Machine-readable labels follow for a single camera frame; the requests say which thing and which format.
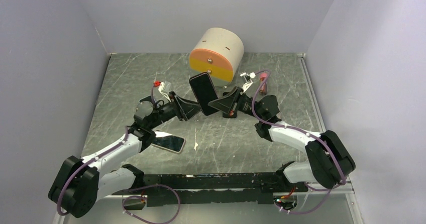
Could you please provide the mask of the bare black phone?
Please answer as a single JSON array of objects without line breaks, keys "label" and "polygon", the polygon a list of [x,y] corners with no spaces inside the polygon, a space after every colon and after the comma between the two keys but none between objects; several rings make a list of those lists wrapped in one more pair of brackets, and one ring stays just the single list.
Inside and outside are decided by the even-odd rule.
[{"label": "bare black phone", "polygon": [[218,95],[207,72],[197,74],[189,79],[189,85],[193,94],[200,105],[201,111],[205,116],[210,116],[216,112],[217,109],[209,106],[211,101],[218,99]]}]

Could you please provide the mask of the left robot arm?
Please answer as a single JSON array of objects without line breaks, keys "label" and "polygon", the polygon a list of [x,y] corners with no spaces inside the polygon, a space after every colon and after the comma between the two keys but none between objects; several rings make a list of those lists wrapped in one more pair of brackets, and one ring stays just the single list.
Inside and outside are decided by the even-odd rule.
[{"label": "left robot arm", "polygon": [[93,154],[64,160],[49,190],[48,198],[57,204],[61,216],[71,214],[82,217],[106,195],[122,189],[131,194],[144,187],[144,173],[132,165],[113,168],[135,156],[150,145],[172,153],[180,153],[185,139],[166,132],[156,131],[161,124],[177,117],[187,121],[201,111],[196,101],[183,99],[169,93],[169,102],[158,105],[149,97],[136,106],[134,122],[125,126],[118,140]]}]

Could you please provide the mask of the phone in cream case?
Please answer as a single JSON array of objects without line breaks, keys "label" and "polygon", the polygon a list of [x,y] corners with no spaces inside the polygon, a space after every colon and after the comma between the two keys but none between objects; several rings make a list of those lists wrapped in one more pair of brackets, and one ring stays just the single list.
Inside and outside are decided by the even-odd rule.
[{"label": "phone in cream case", "polygon": [[186,143],[185,138],[163,131],[155,131],[155,134],[156,136],[151,145],[176,154],[182,152]]}]

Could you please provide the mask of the pink capped marker tube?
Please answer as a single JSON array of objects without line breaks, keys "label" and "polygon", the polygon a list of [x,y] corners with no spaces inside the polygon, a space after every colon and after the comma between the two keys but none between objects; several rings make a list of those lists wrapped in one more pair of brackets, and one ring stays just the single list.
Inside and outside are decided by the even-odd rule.
[{"label": "pink capped marker tube", "polygon": [[260,87],[261,87],[259,90],[259,93],[261,95],[266,95],[268,93],[267,83],[266,83],[266,79],[268,76],[269,76],[268,71],[264,71],[259,75]]}]

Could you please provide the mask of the round pastel drawer cabinet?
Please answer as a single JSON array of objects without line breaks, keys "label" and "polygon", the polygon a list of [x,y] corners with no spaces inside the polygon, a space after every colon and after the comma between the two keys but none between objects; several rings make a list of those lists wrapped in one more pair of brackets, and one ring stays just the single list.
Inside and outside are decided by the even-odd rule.
[{"label": "round pastel drawer cabinet", "polygon": [[210,28],[190,52],[189,70],[192,76],[206,72],[214,86],[224,87],[233,81],[243,55],[240,37],[223,28]]}]

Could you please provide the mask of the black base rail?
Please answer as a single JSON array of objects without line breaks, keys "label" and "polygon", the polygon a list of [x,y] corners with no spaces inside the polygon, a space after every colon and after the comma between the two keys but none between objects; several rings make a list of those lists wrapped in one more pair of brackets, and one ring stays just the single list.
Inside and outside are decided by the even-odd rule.
[{"label": "black base rail", "polygon": [[282,173],[146,174],[142,182],[116,194],[143,193],[149,207],[166,204],[256,202],[272,204],[277,197],[307,192],[304,183],[290,183]]}]

